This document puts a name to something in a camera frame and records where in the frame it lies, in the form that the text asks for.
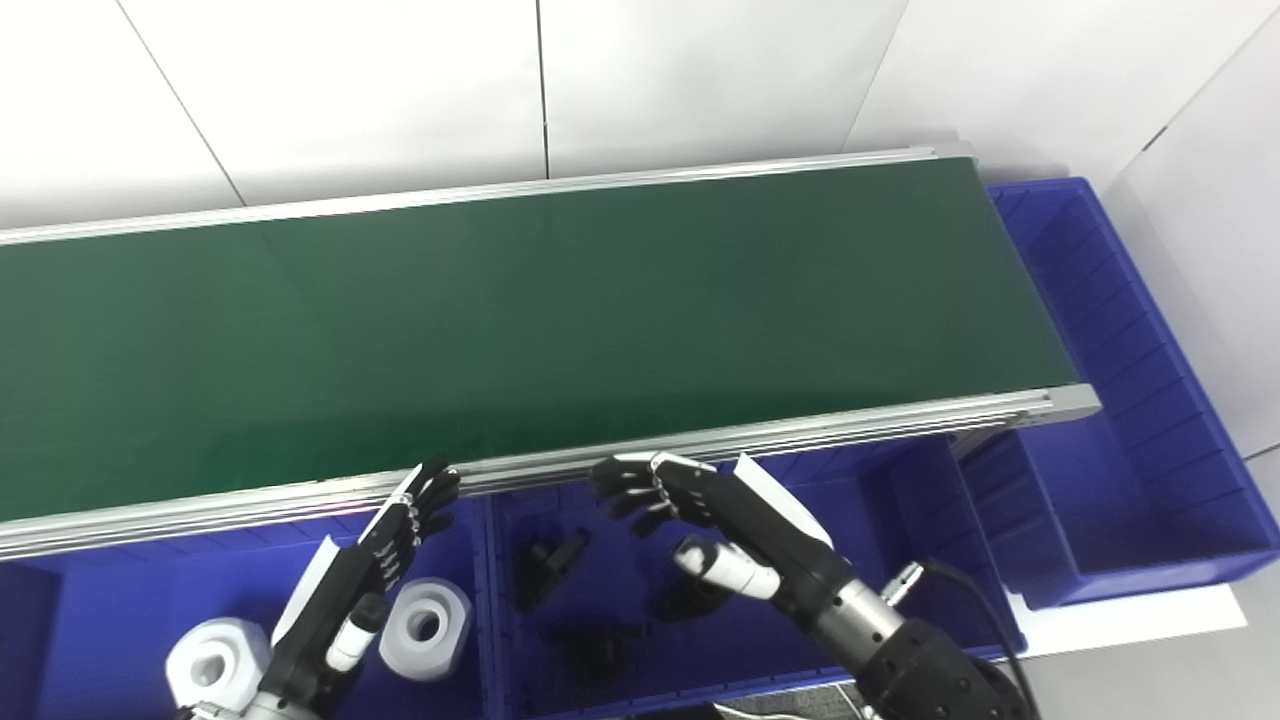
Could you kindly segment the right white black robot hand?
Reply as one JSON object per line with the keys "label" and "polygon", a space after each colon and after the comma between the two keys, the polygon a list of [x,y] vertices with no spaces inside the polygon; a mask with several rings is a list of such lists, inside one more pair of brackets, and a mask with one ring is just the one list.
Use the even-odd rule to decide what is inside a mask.
{"label": "right white black robot hand", "polygon": [[856,580],[812,512],[746,455],[724,471],[667,451],[616,454],[595,462],[589,480],[608,516],[640,539],[673,523],[701,528],[675,546],[678,569],[768,601],[801,625]]}

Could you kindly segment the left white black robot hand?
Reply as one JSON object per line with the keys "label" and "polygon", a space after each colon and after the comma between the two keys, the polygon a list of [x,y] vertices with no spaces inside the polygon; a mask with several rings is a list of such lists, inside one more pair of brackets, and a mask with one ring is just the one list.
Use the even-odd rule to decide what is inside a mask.
{"label": "left white black robot hand", "polygon": [[390,592],[419,546],[451,527],[448,507],[458,496],[460,474],[443,457],[408,473],[360,538],[338,548],[275,641],[253,706],[284,717],[335,714],[360,678],[365,647],[387,623]]}

